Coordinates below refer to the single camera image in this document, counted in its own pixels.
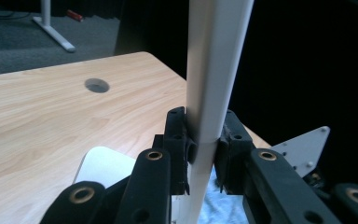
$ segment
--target wooden tabletop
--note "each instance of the wooden tabletop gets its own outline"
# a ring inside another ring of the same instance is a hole
[[[135,159],[185,105],[186,81],[145,52],[0,75],[0,224],[38,223],[90,149]]]

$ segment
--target white metal plate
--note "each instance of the white metal plate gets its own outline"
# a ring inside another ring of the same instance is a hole
[[[297,173],[304,177],[315,169],[329,134],[330,128],[323,126],[270,149],[281,153]]]

